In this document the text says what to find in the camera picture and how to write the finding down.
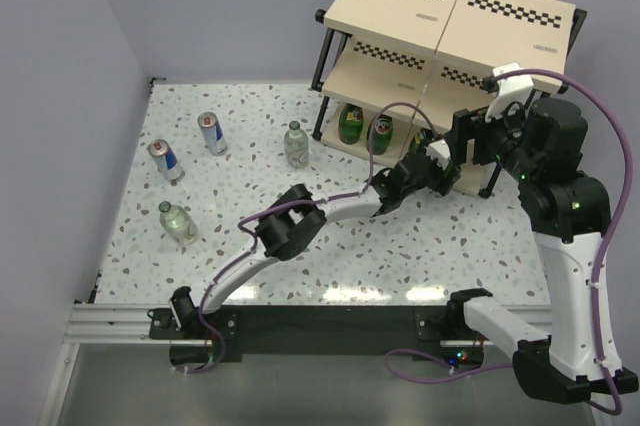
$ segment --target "clear bottle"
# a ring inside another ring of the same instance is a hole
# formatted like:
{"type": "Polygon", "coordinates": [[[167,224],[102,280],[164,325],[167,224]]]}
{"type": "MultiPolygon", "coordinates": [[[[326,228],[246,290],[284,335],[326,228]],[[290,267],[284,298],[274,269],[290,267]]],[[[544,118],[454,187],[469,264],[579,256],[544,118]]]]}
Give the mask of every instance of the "clear bottle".
{"type": "Polygon", "coordinates": [[[284,155],[294,168],[304,168],[309,164],[309,137],[297,121],[289,123],[289,130],[284,135],[284,155]]]}
{"type": "Polygon", "coordinates": [[[198,228],[184,208],[163,201],[158,206],[160,224],[181,246],[193,243],[198,236],[198,228]]]}

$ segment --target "beige shelf panel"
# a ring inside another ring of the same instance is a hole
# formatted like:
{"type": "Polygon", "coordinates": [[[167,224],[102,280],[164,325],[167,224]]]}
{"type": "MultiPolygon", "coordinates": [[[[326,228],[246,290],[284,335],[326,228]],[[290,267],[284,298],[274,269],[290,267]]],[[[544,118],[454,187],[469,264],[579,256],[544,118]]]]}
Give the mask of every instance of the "beige shelf panel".
{"type": "MultiPolygon", "coordinates": [[[[418,104],[430,69],[431,61],[424,57],[354,36],[325,81],[322,94],[372,111],[396,101],[418,104]]],[[[414,111],[397,107],[387,114],[411,122],[414,111]]]]}
{"type": "MultiPolygon", "coordinates": [[[[409,131],[409,136],[404,143],[400,158],[403,158],[409,151],[409,144],[413,140],[413,137],[420,131],[423,126],[413,124],[409,131]]],[[[473,157],[473,141],[469,141],[467,146],[467,156],[473,157]]],[[[460,179],[453,185],[453,190],[460,193],[468,194],[469,196],[477,196],[480,188],[485,184],[485,177],[487,174],[487,168],[485,166],[478,166],[471,163],[462,165],[462,171],[460,172],[460,179]]]]}
{"type": "MultiPolygon", "coordinates": [[[[556,0],[458,0],[436,59],[481,76],[513,62],[562,73],[574,10],[556,0]]],[[[560,87],[550,78],[533,79],[542,91],[560,87]]]]}
{"type": "MultiPolygon", "coordinates": [[[[456,111],[473,111],[491,103],[493,96],[480,89],[483,78],[480,73],[465,71],[439,61],[433,67],[433,74],[419,107],[439,131],[451,129],[453,113],[456,111]]],[[[419,114],[416,114],[414,123],[427,127],[426,121],[419,114]]]]}
{"type": "Polygon", "coordinates": [[[324,25],[432,57],[456,0],[335,0],[324,25]]]}
{"type": "MultiPolygon", "coordinates": [[[[338,136],[338,123],[340,120],[340,113],[342,112],[342,108],[344,108],[344,103],[338,104],[338,108],[336,109],[335,114],[322,133],[322,144],[331,148],[338,149],[340,151],[344,151],[345,153],[353,154],[354,156],[357,156],[359,158],[369,159],[369,151],[367,151],[366,145],[366,128],[369,127],[369,125],[371,124],[371,120],[375,117],[376,113],[368,109],[363,109],[365,127],[362,129],[360,140],[354,144],[345,144],[340,141],[340,137],[338,136]]],[[[373,157],[374,162],[383,166],[387,166],[389,168],[395,166],[398,162],[398,159],[400,159],[400,154],[402,153],[410,130],[410,122],[398,121],[394,119],[393,138],[391,139],[391,144],[384,154],[373,157]]]]}

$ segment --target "speckled tabletop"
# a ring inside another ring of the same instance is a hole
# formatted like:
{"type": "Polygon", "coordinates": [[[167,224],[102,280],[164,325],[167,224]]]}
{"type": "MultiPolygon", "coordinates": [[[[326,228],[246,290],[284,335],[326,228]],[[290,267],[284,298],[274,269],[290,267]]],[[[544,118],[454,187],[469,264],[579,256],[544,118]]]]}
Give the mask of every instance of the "speckled tabletop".
{"type": "MultiPolygon", "coordinates": [[[[102,265],[96,302],[160,304],[178,286],[209,277],[246,236],[241,216],[264,209],[292,184],[337,192],[366,179],[365,160],[311,141],[311,162],[290,169],[282,137],[291,120],[311,134],[321,97],[300,84],[157,85],[102,265]],[[213,111],[229,144],[205,149],[196,118],[213,111]],[[171,144],[186,176],[171,185],[146,147],[171,144]],[[195,243],[178,247],[158,221],[162,200],[189,210],[195,243]]],[[[332,104],[328,121],[336,104],[332,104]]],[[[267,268],[228,300],[234,304],[444,304],[450,292],[483,286],[505,305],[549,303],[515,182],[494,197],[421,191],[375,220],[326,226],[294,260],[267,268]]]]}

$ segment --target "black shelf frame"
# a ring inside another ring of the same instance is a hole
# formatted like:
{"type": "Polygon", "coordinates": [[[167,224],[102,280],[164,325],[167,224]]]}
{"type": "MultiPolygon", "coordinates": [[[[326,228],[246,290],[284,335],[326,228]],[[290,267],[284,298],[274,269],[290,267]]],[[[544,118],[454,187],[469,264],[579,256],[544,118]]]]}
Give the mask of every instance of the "black shelf frame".
{"type": "MultiPolygon", "coordinates": [[[[318,23],[324,24],[324,15],[326,11],[319,9],[316,11],[315,19],[318,23]]],[[[571,23],[571,33],[569,34],[569,47],[567,50],[567,56],[571,52],[576,39],[578,38],[578,34],[582,29],[582,25],[584,24],[585,19],[587,18],[587,12],[583,9],[576,8],[573,13],[573,19],[571,23]]],[[[351,34],[345,33],[342,31],[337,31],[335,29],[327,28],[327,31],[324,35],[324,41],[322,42],[322,48],[320,49],[320,56],[318,57],[318,62],[316,64],[316,69],[313,73],[313,79],[311,80],[311,89],[317,91],[322,94],[322,87],[324,86],[324,82],[322,81],[322,73],[324,72],[324,68],[327,64],[327,59],[329,57],[329,51],[331,49],[331,45],[333,44],[333,39],[335,33],[340,34],[340,43],[338,44],[338,50],[336,52],[336,57],[333,60],[333,64],[335,65],[338,59],[340,58],[340,54],[344,51],[344,47],[347,44],[347,40],[351,37],[351,34]]],[[[568,89],[566,84],[563,84],[562,87],[558,90],[558,94],[564,94],[568,89]]],[[[529,107],[531,102],[537,97],[546,98],[549,97],[549,93],[544,93],[538,90],[533,90],[525,107],[529,107]]],[[[311,136],[316,141],[320,141],[322,139],[322,123],[324,122],[324,117],[327,113],[327,107],[329,105],[329,101],[331,98],[329,96],[323,96],[322,103],[320,104],[320,110],[318,111],[318,116],[316,118],[316,124],[313,128],[313,133],[311,136]]],[[[482,188],[478,192],[478,196],[481,198],[489,198],[493,193],[493,188],[495,187],[496,182],[498,181],[498,177],[500,176],[501,168],[496,165],[493,173],[491,174],[491,178],[485,188],[482,188]]]]}

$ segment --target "gray floor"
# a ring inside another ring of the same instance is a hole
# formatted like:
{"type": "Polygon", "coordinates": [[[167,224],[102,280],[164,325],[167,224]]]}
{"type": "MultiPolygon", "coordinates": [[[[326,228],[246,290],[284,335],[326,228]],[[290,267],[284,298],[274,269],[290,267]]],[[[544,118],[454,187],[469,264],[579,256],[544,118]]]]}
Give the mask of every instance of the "gray floor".
{"type": "MultiPolygon", "coordinates": [[[[488,354],[490,362],[506,358],[488,354]]],[[[397,358],[414,374],[442,375],[397,358]]],[[[391,376],[378,357],[248,356],[184,378],[166,346],[86,346],[61,426],[592,425],[584,405],[527,398],[511,370],[423,386],[391,376]]]]}

